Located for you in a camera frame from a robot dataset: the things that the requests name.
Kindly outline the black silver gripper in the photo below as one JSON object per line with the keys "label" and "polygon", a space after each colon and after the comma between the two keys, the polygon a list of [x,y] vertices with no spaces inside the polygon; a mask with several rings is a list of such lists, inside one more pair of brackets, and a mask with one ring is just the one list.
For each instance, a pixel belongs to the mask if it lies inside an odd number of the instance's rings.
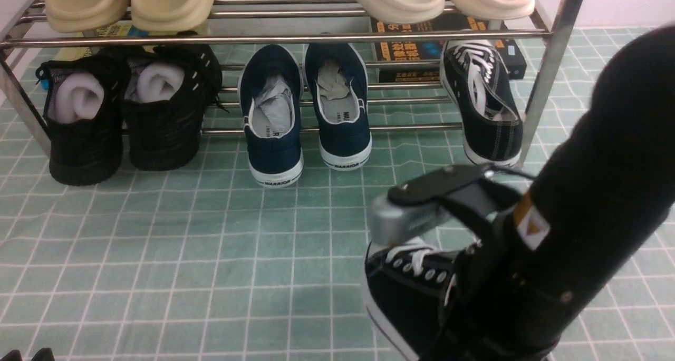
{"label": "black silver gripper", "polygon": [[492,237],[489,216],[508,210],[522,195],[496,173],[528,174],[493,163],[446,165],[393,186],[368,209],[370,239],[379,246],[403,244],[457,219],[479,239]]}

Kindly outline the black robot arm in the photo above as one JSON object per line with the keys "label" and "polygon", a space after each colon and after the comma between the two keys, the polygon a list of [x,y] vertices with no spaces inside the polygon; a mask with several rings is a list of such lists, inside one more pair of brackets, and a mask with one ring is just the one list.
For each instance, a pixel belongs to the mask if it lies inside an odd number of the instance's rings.
{"label": "black robot arm", "polygon": [[673,23],[607,63],[533,176],[448,165],[374,200],[363,301],[406,360],[545,360],[674,196]]}

